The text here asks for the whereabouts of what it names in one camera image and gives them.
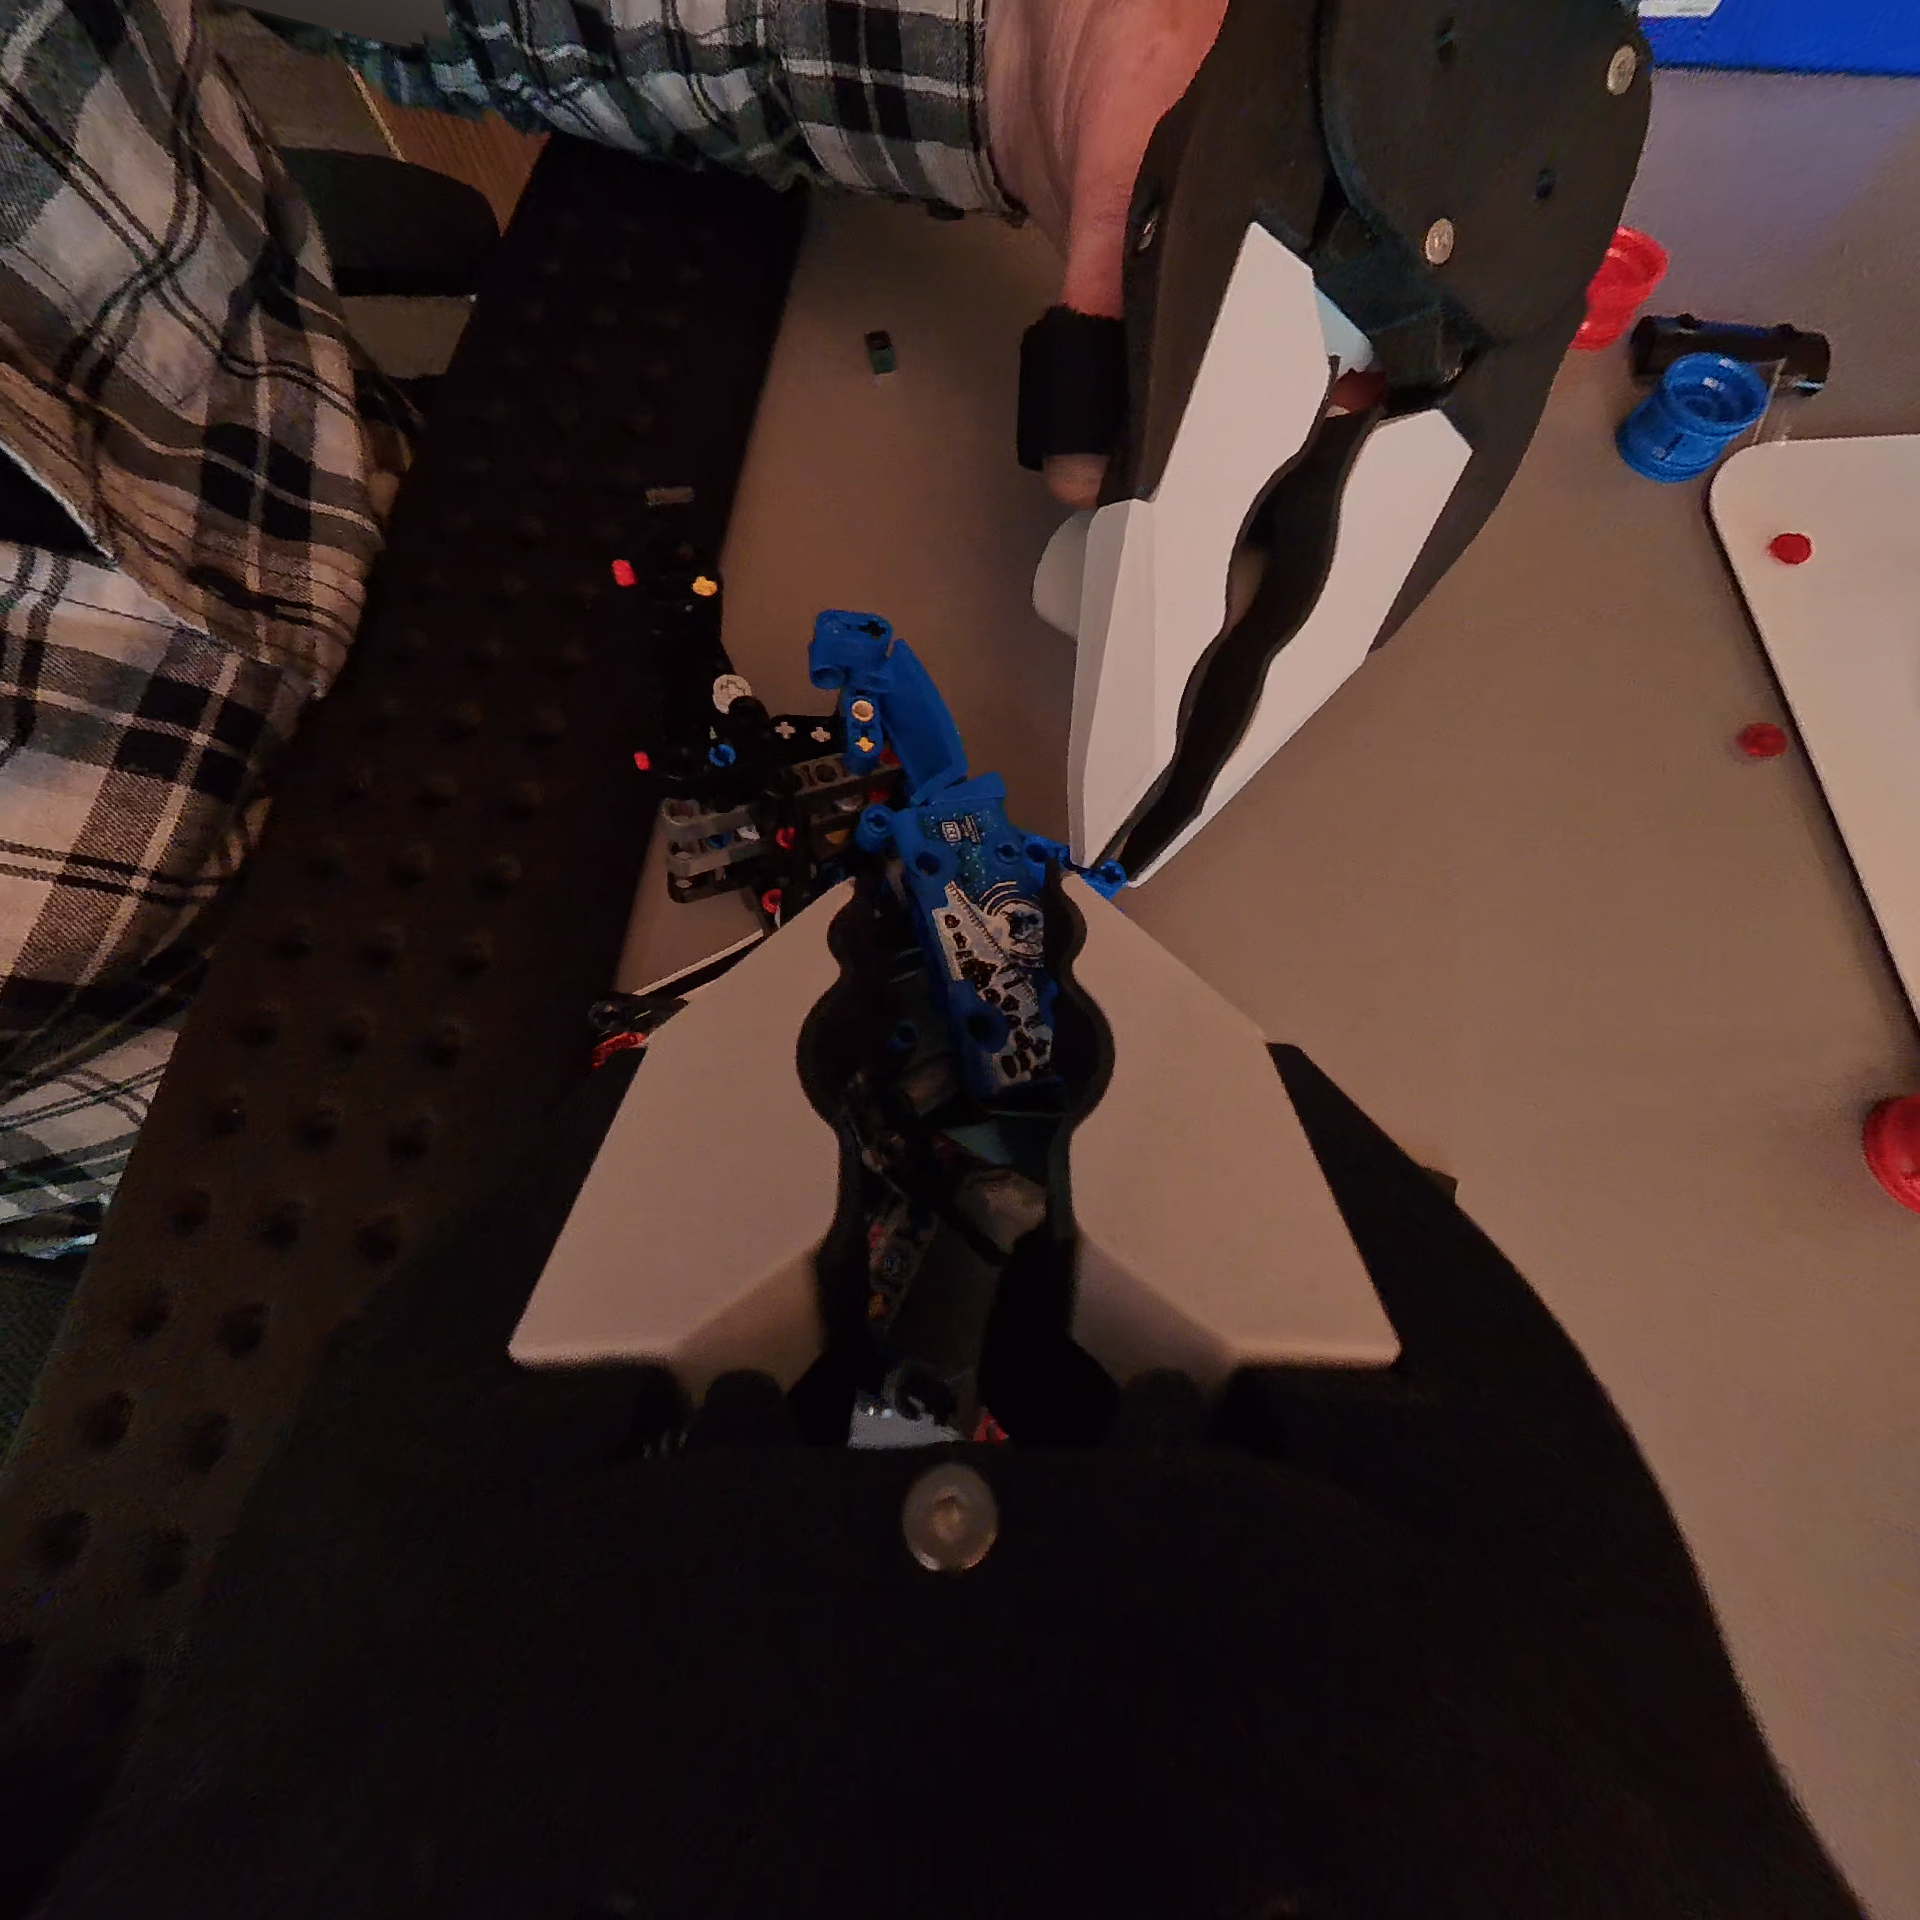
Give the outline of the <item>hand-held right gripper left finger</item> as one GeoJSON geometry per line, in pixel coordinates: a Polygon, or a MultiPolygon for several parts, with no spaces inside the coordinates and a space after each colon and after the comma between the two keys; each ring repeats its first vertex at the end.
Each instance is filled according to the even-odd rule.
{"type": "Polygon", "coordinates": [[[509,1339],[522,1366],[661,1365],[796,1386],[823,1351],[817,1260],[842,1150],[799,1033],[842,977],[833,887],[651,1037],[509,1339]]]}

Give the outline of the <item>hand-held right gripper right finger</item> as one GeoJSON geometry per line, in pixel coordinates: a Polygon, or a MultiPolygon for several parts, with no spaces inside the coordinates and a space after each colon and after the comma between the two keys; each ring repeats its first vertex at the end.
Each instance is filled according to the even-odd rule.
{"type": "Polygon", "coordinates": [[[1121,1393],[1247,1366],[1386,1370],[1402,1341],[1261,1028],[1082,881],[1047,887],[1063,1122],[1044,1228],[981,1389],[1014,1443],[1095,1443],[1121,1393]]]}

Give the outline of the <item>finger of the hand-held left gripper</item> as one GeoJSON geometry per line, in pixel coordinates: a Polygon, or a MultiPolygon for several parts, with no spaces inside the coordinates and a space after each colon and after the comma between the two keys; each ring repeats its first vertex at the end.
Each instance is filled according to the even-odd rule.
{"type": "Polygon", "coordinates": [[[1350,678],[1386,633],[1469,444],[1441,411],[1321,428],[1267,499],[1267,567],[1191,671],[1174,755],[1121,844],[1146,881],[1350,678]]]}
{"type": "Polygon", "coordinates": [[[1228,620],[1241,527],[1321,425],[1334,374],[1311,271],[1250,225],[1162,479],[1087,524],[1067,746],[1077,861],[1113,857],[1171,767],[1188,677],[1228,620]]]}

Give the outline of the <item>black blue brick truck model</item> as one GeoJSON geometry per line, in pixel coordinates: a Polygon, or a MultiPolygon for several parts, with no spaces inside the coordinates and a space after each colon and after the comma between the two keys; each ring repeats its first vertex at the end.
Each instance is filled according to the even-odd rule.
{"type": "MultiPolygon", "coordinates": [[[[898,865],[858,844],[866,807],[983,774],[885,618],[817,614],[806,678],[833,707],[769,711],[718,637],[718,571],[687,562],[657,586],[676,651],[633,764],[661,787],[668,901],[738,901],[769,942],[833,887],[854,887],[829,929],[842,977],[799,1033],[802,1087],[839,1142],[839,1198],[817,1260],[823,1351],[787,1388],[796,1425],[823,1443],[903,1438],[917,1425],[933,1438],[1007,1439],[981,1362],[1005,1274],[1044,1228],[1063,1077],[1053,1061],[1059,1079],[1029,1103],[971,1098],[898,865]]],[[[630,1068],[633,1079],[693,994],[596,1002],[591,1068],[630,1068]]]]}

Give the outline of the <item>person's left forearm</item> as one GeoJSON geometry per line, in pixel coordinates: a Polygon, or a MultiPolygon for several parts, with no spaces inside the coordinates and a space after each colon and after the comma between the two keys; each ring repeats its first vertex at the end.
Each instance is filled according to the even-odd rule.
{"type": "Polygon", "coordinates": [[[415,46],[339,34],[386,100],[494,111],[681,169],[1021,222],[974,2],[458,2],[415,46]]]}

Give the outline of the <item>grey desk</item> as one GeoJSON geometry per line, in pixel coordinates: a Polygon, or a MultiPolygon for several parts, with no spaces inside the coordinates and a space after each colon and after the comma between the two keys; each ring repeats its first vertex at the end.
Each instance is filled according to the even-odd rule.
{"type": "MultiPolygon", "coordinates": [[[[891,618],[1012,813],[1066,827],[1059,524],[1012,452],[1029,228],[818,196],[722,569],[759,695],[820,609],[891,618]],[[861,346],[887,329],[898,372],[861,346]]],[[[1779,1759],[1862,1907],[1915,1916],[1915,1217],[1858,1125],[1907,999],[1697,486],[1614,447],[1577,353],[1471,551],[1130,908],[1303,1044],[1586,1351],[1691,1539],[1779,1759]]]]}

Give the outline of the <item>blue wheel hub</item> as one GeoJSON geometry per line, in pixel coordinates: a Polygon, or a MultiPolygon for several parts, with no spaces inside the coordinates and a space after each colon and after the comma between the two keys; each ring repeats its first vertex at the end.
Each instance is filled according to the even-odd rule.
{"type": "Polygon", "coordinates": [[[1685,484],[1714,469],[1727,446],[1765,419],[1769,398],[1769,378],[1750,363],[1690,353],[1621,421],[1615,452],[1650,483],[1685,484]]]}

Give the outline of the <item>blue bin with tag label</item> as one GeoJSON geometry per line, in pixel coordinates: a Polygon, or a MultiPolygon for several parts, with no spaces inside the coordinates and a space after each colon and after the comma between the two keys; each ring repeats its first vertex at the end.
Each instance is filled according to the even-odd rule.
{"type": "Polygon", "coordinates": [[[1918,2],[1637,2],[1660,66],[1918,75],[1918,2]]]}

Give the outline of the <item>black connector block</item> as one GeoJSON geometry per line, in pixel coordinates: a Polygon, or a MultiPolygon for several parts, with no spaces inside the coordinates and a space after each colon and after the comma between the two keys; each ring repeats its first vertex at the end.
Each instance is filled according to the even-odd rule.
{"type": "Polygon", "coordinates": [[[1747,325],[1702,321],[1694,314],[1644,315],[1625,337],[1627,363],[1637,381],[1649,385],[1685,356],[1708,353],[1750,369],[1779,391],[1813,398],[1833,372],[1830,341],[1787,323],[1747,325]]]}

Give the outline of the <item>black dotted mat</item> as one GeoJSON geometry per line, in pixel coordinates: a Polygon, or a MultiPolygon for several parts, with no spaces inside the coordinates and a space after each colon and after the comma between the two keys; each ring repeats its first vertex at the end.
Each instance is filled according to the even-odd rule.
{"type": "Polygon", "coordinates": [[[646,594],[729,527],[806,193],[550,142],[4,1466],[4,1788],[159,1690],[330,1338],[585,1070],[646,594]]]}

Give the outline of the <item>white book stand base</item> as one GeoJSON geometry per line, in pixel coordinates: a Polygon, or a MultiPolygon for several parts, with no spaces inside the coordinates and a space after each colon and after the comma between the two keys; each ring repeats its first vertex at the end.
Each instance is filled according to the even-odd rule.
{"type": "Polygon", "coordinates": [[[1743,447],[1711,527],[1908,1006],[1918,1004],[1918,436],[1743,447]],[[1779,533],[1815,556],[1783,567],[1779,533]]]}

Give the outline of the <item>person's plaid shirt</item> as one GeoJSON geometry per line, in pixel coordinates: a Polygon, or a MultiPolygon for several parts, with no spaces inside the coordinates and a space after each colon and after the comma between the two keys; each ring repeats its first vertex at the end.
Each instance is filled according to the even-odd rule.
{"type": "Polygon", "coordinates": [[[3,19],[4,1250],[103,1228],[419,422],[203,4],[3,19]]]}

